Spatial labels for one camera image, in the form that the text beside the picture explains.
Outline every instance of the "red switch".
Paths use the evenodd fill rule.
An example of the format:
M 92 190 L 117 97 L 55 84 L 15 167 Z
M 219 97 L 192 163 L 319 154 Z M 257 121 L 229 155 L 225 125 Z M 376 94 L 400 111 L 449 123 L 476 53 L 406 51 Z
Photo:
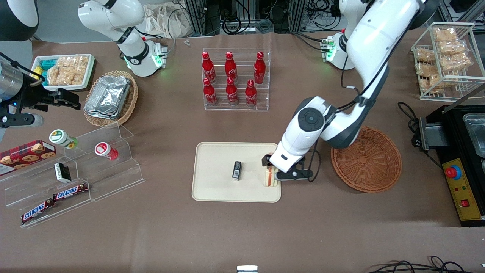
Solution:
M 470 202 L 468 202 L 468 200 L 462 200 L 461 206 L 470 206 Z

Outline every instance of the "clear acrylic shelf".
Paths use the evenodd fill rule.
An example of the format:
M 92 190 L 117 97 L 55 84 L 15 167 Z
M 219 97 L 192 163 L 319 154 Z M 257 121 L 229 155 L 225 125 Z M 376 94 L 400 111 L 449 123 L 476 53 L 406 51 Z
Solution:
M 72 150 L 57 146 L 58 155 L 52 160 L 33 164 L 33 168 L 18 170 L 0 180 L 5 185 L 5 205 L 19 210 L 20 216 L 35 208 L 52 195 L 87 183 L 88 192 L 81 192 L 40 213 L 22 227 L 32 227 L 62 215 L 90 202 L 96 202 L 124 189 L 144 182 L 140 165 L 131 156 L 126 138 L 133 136 L 124 126 L 114 123 L 77 137 L 78 146 Z M 118 150 L 118 158 L 110 161 L 97 156 L 94 147 L 99 142 L 108 142 Z M 54 164 L 61 162 L 69 167 L 72 183 L 57 181 Z
M 203 51 L 209 53 L 210 59 L 215 66 L 216 81 L 212 84 L 215 89 L 215 94 L 219 103 L 216 106 L 207 105 L 207 101 L 204 98 L 204 108 L 208 111 L 268 111 L 270 102 L 270 66 L 271 66 L 271 54 L 270 49 L 212 49 L 204 48 Z M 238 88 L 239 104 L 237 106 L 229 105 L 229 101 L 226 95 L 227 77 L 224 64 L 226 63 L 226 52 L 231 51 L 234 61 L 237 65 L 238 80 L 236 87 Z M 264 62 L 266 64 L 266 72 L 264 74 L 263 83 L 255 85 L 257 91 L 257 104 L 256 107 L 250 108 L 246 105 L 246 86 L 249 79 L 254 79 L 254 62 L 256 61 L 256 53 L 262 51 L 264 53 Z M 204 71 L 202 71 L 202 80 L 205 78 Z

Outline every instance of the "yellow panel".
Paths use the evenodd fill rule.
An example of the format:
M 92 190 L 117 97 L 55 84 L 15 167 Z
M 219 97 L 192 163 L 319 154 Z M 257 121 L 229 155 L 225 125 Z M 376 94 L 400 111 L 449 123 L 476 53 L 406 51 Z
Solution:
M 475 197 L 473 197 L 473 192 L 471 192 L 468 179 L 465 175 L 465 171 L 463 170 L 463 165 L 461 164 L 461 160 L 457 158 L 450 162 L 446 162 L 445 164 L 443 164 L 443 170 L 451 167 L 451 165 L 456 165 L 461 169 L 460 179 L 454 180 L 452 178 L 446 177 L 460 219 L 462 221 L 480 220 L 480 210 L 478 209 Z M 462 206 L 462 200 L 468 200 L 470 206 Z

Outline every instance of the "robotic arm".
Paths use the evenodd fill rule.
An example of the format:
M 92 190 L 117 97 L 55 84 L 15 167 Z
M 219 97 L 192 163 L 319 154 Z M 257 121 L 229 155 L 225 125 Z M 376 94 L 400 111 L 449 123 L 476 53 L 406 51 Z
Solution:
M 361 4 L 354 6 L 361 11 Z M 320 97 L 305 99 L 296 109 L 270 158 L 273 165 L 287 172 L 308 152 L 318 137 L 337 149 L 346 148 L 354 142 L 386 81 L 388 58 L 423 8 L 424 0 L 375 0 L 355 27 L 349 25 L 345 34 L 353 31 L 346 43 L 347 53 L 341 54 L 348 54 L 348 59 L 362 78 L 364 90 L 354 100 L 355 106 L 350 114 L 345 114 Z
M 125 55 L 133 73 L 147 77 L 163 66 L 159 43 L 142 40 L 135 29 L 145 19 L 143 6 L 138 0 L 93 0 L 78 7 L 78 16 L 88 29 L 113 40 Z

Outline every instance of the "tray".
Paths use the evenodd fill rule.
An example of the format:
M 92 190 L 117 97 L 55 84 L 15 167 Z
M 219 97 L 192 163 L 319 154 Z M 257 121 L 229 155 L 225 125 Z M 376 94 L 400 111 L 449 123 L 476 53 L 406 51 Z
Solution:
M 265 154 L 274 143 L 201 142 L 195 151 L 192 197 L 197 201 L 275 203 L 281 198 L 281 184 L 265 187 Z M 241 178 L 232 180 L 235 161 L 241 161 Z
M 42 60 L 52 60 L 52 59 L 57 60 L 59 57 L 74 57 L 74 56 L 89 57 L 88 66 L 86 68 L 86 72 L 84 73 L 84 79 L 82 80 L 82 84 L 81 85 L 48 85 L 48 86 L 44 86 L 44 89 L 51 90 L 51 91 L 55 91 L 58 88 L 62 88 L 62 89 L 65 89 L 65 90 L 85 89 L 88 86 L 89 79 L 91 78 L 91 72 L 93 71 L 93 67 L 94 67 L 95 58 L 91 54 L 39 56 L 39 57 L 36 57 L 34 59 L 31 70 L 33 71 L 34 68 L 36 68 L 39 65 L 40 61 L 42 61 Z

